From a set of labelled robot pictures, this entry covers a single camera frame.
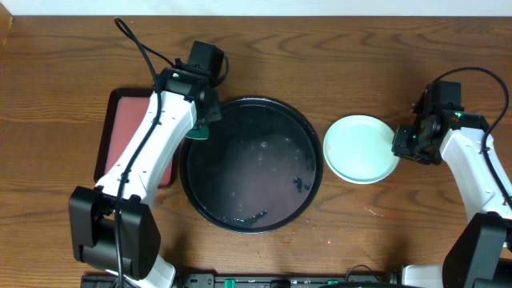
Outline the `green yellow sponge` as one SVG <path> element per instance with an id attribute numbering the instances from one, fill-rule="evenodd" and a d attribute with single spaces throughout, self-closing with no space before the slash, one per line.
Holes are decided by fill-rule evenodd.
<path id="1" fill-rule="evenodd" d="M 210 134 L 208 125 L 196 123 L 187 133 L 186 138 L 193 140 L 207 140 Z"/>

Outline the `green plate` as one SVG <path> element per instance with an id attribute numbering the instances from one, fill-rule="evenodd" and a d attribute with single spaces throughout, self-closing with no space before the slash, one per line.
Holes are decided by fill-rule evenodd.
<path id="1" fill-rule="evenodd" d="M 378 118 L 350 115 L 337 120 L 323 139 L 328 167 L 354 184 L 371 184 L 389 176 L 399 158 L 391 151 L 394 132 Z"/>

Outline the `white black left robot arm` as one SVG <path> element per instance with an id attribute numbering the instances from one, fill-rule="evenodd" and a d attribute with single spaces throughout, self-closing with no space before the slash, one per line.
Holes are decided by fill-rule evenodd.
<path id="1" fill-rule="evenodd" d="M 152 215 L 160 180 L 190 130 L 206 136 L 220 119 L 217 70 L 165 68 L 134 136 L 94 188 L 77 186 L 69 199 L 74 258 L 117 275 L 114 286 L 170 287 L 175 268 L 158 252 Z"/>

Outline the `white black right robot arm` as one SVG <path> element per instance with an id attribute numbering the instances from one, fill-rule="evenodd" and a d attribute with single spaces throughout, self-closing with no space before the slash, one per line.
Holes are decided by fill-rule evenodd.
<path id="1" fill-rule="evenodd" d="M 485 132 L 484 117 L 460 109 L 418 112 L 400 125 L 392 151 L 424 165 L 444 162 L 462 197 L 468 224 L 443 263 L 408 265 L 401 283 L 415 287 L 510 287 L 511 183 Z"/>

